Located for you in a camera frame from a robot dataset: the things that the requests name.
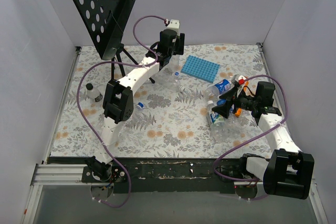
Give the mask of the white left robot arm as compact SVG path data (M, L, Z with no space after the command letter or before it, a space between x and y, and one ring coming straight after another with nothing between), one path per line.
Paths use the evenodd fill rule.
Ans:
M133 97L137 90L153 75L164 68L175 55L184 54L185 34L177 34L172 29L160 32L160 40L150 49L139 66L125 77L111 80L104 95L104 126L102 127L102 146L94 156L99 162L112 160L109 148L117 141L119 132L134 110Z

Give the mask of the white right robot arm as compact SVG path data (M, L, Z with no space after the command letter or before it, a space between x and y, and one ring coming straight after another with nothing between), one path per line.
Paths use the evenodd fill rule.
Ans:
M275 85L259 81L254 95L247 95L240 81L220 95L213 111L229 118L239 109L251 112L272 150L270 159L245 154L239 160L238 176L242 181L262 181L268 195L306 199L312 180L314 158L304 153L283 125L283 116L274 106Z

